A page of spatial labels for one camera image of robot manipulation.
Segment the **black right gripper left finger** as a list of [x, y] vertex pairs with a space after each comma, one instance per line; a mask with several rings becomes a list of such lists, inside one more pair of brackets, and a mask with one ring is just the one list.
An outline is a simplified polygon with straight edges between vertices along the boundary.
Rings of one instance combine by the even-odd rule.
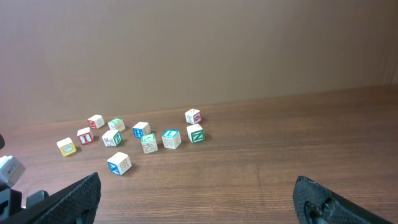
[[93, 224], [100, 198], [101, 181], [94, 172], [32, 207], [1, 218], [1, 224]]

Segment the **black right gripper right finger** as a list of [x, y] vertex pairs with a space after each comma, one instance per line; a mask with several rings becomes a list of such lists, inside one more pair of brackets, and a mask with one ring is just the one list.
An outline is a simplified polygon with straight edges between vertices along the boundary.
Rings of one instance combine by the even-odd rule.
[[298, 176], [293, 203], [300, 224], [392, 224], [306, 176]]

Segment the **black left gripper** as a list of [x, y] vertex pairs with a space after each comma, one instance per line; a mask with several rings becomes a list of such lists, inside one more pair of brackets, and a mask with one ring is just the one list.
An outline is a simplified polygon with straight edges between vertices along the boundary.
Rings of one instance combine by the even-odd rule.
[[[5, 140], [0, 134], [0, 149], [4, 148], [4, 146]], [[40, 190], [28, 196], [26, 198], [26, 206], [22, 207], [22, 193], [12, 190], [5, 184], [1, 185], [1, 218], [9, 218], [11, 215], [32, 207], [48, 197], [49, 194], [47, 191]]]

